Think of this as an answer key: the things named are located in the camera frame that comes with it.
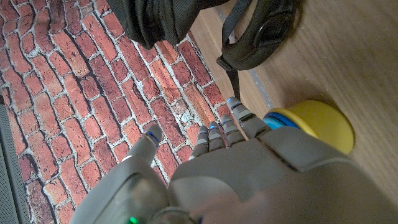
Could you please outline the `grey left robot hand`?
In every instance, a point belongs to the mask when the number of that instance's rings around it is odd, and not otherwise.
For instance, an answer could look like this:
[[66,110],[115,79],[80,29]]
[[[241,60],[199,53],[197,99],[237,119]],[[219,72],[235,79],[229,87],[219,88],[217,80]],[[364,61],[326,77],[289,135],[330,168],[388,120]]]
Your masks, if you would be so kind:
[[332,106],[306,100],[263,119],[236,98],[201,126],[168,184],[151,167],[149,127],[89,192],[72,223],[396,223],[397,206],[348,157],[354,132]]

